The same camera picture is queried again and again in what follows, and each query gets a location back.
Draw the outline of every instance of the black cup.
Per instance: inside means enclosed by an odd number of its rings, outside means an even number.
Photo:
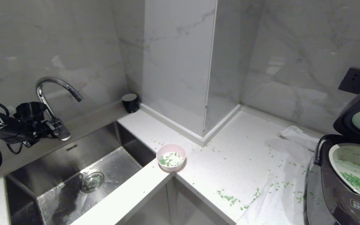
[[[122,103],[128,113],[135,113],[140,108],[137,94],[126,94],[122,97]]]

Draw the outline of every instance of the wall outlet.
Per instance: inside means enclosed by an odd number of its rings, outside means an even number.
[[[341,81],[339,90],[347,91],[354,94],[360,93],[360,69],[350,68]]]

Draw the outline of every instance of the pink bowl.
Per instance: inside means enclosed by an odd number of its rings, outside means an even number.
[[[183,158],[183,162],[176,166],[176,167],[167,167],[167,166],[164,166],[162,164],[159,163],[159,159],[160,157],[162,157],[163,155],[165,155],[166,153],[178,153],[181,155],[181,157]],[[167,172],[174,172],[174,171],[178,171],[184,164],[184,161],[186,160],[186,151],[184,151],[184,149],[177,145],[177,144],[167,144],[167,145],[164,145],[162,146],[162,148],[160,148],[157,153],[156,153],[156,160],[157,160],[157,163],[159,164],[159,166],[167,171]]]

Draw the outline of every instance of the rice cooker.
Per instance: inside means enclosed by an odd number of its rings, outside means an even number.
[[[309,225],[360,225],[360,94],[322,137],[306,178]]]

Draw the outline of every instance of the button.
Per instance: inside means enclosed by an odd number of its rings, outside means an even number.
[[[351,199],[351,206],[360,210],[360,202]]]

